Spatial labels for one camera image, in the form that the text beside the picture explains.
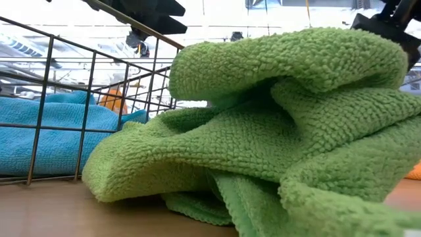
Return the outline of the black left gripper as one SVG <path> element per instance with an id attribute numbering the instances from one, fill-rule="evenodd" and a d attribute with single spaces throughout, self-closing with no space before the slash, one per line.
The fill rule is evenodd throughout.
<path id="1" fill-rule="evenodd" d="M 186 9 L 176 0 L 100 0 L 156 32 L 184 34 L 187 26 L 170 16 L 183 16 Z M 154 12 L 165 15 L 154 15 Z"/>

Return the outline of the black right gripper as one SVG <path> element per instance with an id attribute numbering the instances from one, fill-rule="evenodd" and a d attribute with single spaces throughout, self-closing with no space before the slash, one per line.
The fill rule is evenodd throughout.
<path id="1" fill-rule="evenodd" d="M 408 71 L 420 59 L 420 39 L 405 32 L 411 20 L 420 22 L 420 0 L 382 0 L 378 19 L 357 13 L 352 29 L 364 30 L 398 43 L 408 57 Z"/>

